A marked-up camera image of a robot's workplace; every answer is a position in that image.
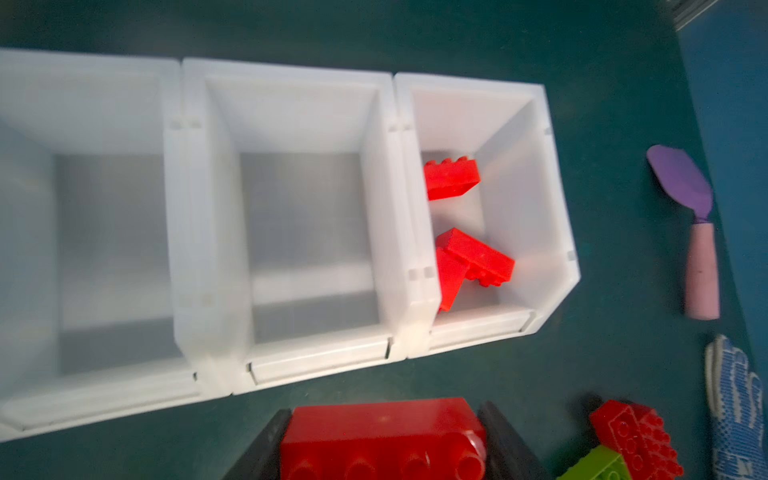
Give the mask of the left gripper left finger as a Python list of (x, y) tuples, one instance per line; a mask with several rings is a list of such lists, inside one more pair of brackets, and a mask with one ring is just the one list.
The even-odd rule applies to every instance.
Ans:
[(278, 480), (280, 445), (292, 418), (290, 409), (280, 409), (228, 470), (223, 480)]

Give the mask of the red lego brick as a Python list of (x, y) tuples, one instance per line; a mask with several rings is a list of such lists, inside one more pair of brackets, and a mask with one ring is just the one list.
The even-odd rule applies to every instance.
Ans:
[(457, 228), (440, 234), (436, 246), (465, 263), (469, 267), (466, 278), (483, 287), (499, 287), (511, 280), (514, 259)]
[(481, 182), (477, 162), (467, 156), (428, 161), (423, 171), (429, 201), (462, 196)]
[(436, 249), (436, 263), (442, 296), (439, 311), (448, 312), (465, 280), (469, 264), (443, 247)]
[(655, 409), (609, 400), (589, 416), (600, 443), (620, 453), (632, 479), (678, 479), (684, 469)]
[(282, 479), (483, 479), (486, 431), (462, 398), (298, 407)]

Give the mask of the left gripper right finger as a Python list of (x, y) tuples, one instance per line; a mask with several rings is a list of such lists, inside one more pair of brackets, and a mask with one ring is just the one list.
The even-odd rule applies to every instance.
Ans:
[(481, 404), (477, 416), (486, 431), (486, 479), (552, 479), (552, 474), (493, 402)]

